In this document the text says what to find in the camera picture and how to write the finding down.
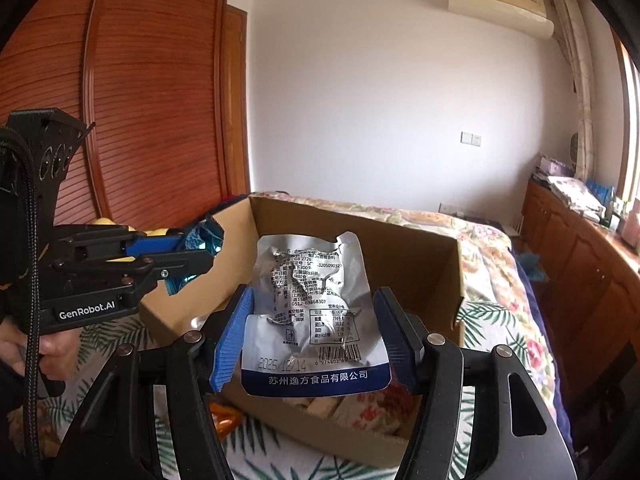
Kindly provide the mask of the person left hand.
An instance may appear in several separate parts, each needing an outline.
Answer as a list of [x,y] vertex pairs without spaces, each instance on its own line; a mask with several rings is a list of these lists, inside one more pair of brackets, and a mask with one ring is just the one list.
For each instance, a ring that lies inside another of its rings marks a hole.
[[[80,348],[81,329],[41,336],[39,351],[40,370],[51,380],[69,380],[75,374]],[[21,350],[26,348],[27,336],[6,318],[0,327],[1,361],[23,376],[25,362]]]

